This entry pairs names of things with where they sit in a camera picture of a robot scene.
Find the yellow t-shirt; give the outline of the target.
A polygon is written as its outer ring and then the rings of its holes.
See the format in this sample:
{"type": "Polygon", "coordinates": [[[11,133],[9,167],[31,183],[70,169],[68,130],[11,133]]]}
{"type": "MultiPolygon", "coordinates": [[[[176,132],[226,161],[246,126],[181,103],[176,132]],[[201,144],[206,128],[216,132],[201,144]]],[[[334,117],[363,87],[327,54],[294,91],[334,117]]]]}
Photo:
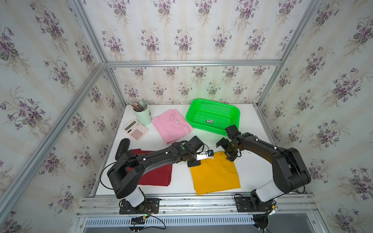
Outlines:
{"type": "Polygon", "coordinates": [[[227,160],[223,151],[190,170],[197,195],[241,188],[236,166],[227,160]]]}

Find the dark red t-shirt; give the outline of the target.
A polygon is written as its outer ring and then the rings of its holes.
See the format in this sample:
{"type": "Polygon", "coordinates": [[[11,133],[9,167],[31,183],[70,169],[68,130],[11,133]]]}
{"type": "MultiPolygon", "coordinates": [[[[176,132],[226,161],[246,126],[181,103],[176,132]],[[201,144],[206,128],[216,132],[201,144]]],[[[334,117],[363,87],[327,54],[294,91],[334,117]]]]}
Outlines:
{"type": "Polygon", "coordinates": [[[166,165],[144,174],[139,185],[169,186],[172,179],[172,165],[166,165]]]}

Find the green plastic basket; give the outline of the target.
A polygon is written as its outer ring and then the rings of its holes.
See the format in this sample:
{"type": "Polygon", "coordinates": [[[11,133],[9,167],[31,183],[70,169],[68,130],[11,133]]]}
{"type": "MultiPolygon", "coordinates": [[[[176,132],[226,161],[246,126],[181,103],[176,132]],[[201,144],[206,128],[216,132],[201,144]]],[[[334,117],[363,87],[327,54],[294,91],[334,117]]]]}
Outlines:
{"type": "Polygon", "coordinates": [[[240,110],[232,105],[204,99],[193,100],[185,116],[196,129],[226,136],[225,129],[240,125],[240,110]]]}

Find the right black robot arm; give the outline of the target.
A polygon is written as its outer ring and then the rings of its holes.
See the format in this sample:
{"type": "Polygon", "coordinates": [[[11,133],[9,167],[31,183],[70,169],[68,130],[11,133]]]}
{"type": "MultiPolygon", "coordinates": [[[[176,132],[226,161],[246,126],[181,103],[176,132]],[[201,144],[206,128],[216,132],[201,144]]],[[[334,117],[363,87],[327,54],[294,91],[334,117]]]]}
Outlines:
{"type": "Polygon", "coordinates": [[[243,150],[255,153],[272,165],[273,178],[251,192],[252,205],[265,204],[311,182],[311,175],[300,152],[267,143],[251,133],[241,133],[236,125],[225,129],[228,138],[222,138],[217,147],[224,150],[227,160],[233,162],[243,150]]]}

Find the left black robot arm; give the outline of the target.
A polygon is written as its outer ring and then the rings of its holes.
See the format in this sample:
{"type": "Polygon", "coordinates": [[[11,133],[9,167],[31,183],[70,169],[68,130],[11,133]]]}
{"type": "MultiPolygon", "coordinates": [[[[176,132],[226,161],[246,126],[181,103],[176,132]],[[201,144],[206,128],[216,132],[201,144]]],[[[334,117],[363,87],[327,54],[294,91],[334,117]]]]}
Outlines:
{"type": "Polygon", "coordinates": [[[197,155],[203,151],[205,144],[194,136],[189,141],[179,141],[170,146],[145,154],[126,151],[107,165],[107,177],[117,199],[124,199],[132,208],[143,210],[146,197],[138,187],[143,175],[166,165],[187,162],[189,167],[199,166],[197,155]]]}

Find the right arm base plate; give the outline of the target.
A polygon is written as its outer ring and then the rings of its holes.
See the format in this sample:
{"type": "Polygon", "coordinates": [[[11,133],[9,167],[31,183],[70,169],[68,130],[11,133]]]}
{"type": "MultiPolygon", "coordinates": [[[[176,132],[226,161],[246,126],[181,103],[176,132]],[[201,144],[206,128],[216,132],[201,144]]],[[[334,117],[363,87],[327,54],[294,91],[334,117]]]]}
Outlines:
{"type": "Polygon", "coordinates": [[[241,213],[270,213],[276,206],[274,199],[262,202],[255,196],[243,196],[241,194],[234,195],[233,199],[236,203],[237,211],[241,213]]]}

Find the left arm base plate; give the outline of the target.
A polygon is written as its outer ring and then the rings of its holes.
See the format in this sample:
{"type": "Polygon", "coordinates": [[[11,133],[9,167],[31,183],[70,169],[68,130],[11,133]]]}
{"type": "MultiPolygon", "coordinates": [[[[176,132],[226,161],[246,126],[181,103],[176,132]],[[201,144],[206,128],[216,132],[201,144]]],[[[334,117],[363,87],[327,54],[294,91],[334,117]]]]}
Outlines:
{"type": "Polygon", "coordinates": [[[126,199],[122,199],[119,202],[119,214],[158,214],[160,201],[159,198],[145,199],[139,206],[133,207],[126,199]]]}

